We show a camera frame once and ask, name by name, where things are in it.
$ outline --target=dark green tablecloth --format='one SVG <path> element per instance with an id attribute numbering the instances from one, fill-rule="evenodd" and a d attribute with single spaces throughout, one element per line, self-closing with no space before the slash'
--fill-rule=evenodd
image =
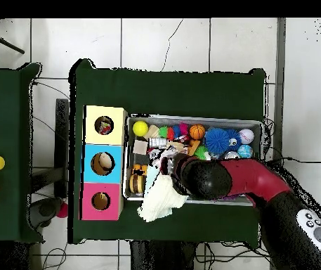
<path id="1" fill-rule="evenodd" d="M 30 193 L 30 83 L 38 64 L 0 69 L 0 240 L 41 241 L 27 221 Z"/>
<path id="2" fill-rule="evenodd" d="M 75 145 L 70 143 L 70 164 L 74 165 L 76 181 L 74 219 L 69 218 L 68 226 L 70 240 L 237 240 L 256 246 L 258 220 L 252 207 L 184 204 L 174 210 L 173 215 L 146 223 L 136 212 L 140 203 L 127 201 L 119 221 L 79 221 L 81 129 L 84 105 L 122 107 L 128 113 L 262 121 L 265 75 L 260 69 L 249 74 L 198 74 L 97 70 L 87 59 L 75 63 L 70 70 L 70 121 L 75 121 Z"/>

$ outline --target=light blue ball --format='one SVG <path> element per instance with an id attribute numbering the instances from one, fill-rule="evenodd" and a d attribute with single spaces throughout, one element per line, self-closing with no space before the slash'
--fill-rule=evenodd
<path id="1" fill-rule="evenodd" d="M 241 145 L 237 153 L 239 153 L 242 158 L 251 158 L 253 156 L 253 148 L 249 145 Z"/>

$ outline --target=stacked boxes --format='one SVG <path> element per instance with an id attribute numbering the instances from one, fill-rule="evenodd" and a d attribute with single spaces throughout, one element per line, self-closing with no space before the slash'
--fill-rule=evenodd
<path id="1" fill-rule="evenodd" d="M 99 133 L 100 117 L 110 120 L 111 129 L 105 123 L 105 129 Z M 123 108 L 84 106 L 83 115 L 83 154 L 81 166 L 79 218 L 81 220 L 118 220 L 123 208 L 122 169 L 124 152 L 124 126 L 126 111 Z M 107 198 L 107 204 L 95 200 Z"/>

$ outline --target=orange basketball toy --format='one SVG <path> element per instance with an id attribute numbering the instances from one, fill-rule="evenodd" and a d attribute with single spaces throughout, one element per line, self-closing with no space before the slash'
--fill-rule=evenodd
<path id="1" fill-rule="evenodd" d="M 194 140 L 200 140 L 205 135 L 205 128 L 201 124 L 196 124 L 190 128 L 189 132 L 190 132 L 190 136 Z"/>

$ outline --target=gray plastic tray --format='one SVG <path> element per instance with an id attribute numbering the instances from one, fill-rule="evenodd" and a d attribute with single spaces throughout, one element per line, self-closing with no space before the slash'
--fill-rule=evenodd
<path id="1" fill-rule="evenodd" d="M 227 120 L 227 119 L 215 119 L 215 118 L 199 118 L 199 117 L 176 117 L 176 116 L 164 116 L 164 115 L 150 115 L 149 117 L 138 117 L 136 114 L 129 115 L 126 121 L 127 131 L 129 132 L 129 139 L 125 143 L 124 152 L 124 177 L 123 177 L 123 196 L 127 200 L 143 200 L 141 195 L 136 195 L 129 190 L 129 179 L 131 176 L 131 169 L 134 164 L 148 165 L 149 157 L 147 155 L 139 155 L 132 153 L 132 147 L 135 139 L 144 140 L 138 138 L 132 130 L 133 124 L 142 120 L 157 127 L 172 126 L 179 124 L 180 122 L 194 125 L 202 124 L 207 130 L 209 127 L 219 127 L 222 129 L 251 129 L 254 133 L 254 140 L 250 143 L 253 148 L 254 156 L 261 157 L 263 155 L 263 123 L 253 120 Z M 252 206 L 252 203 L 244 195 L 238 196 L 235 200 L 196 200 L 189 197 L 186 203 L 197 204 L 221 204 L 221 205 L 244 205 Z"/>

